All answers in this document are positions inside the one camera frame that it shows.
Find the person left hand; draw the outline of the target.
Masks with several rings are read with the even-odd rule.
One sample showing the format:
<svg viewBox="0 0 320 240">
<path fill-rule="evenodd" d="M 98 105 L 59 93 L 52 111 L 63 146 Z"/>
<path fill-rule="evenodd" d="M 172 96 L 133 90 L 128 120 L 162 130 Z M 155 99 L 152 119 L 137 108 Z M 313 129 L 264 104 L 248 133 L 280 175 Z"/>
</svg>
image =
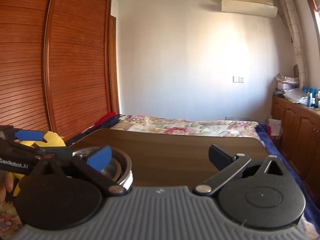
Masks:
<svg viewBox="0 0 320 240">
<path fill-rule="evenodd" d="M 0 202 L 5 201 L 7 193 L 11 193 L 14 187 L 14 181 L 9 172 L 5 172 L 0 183 Z"/>
</svg>

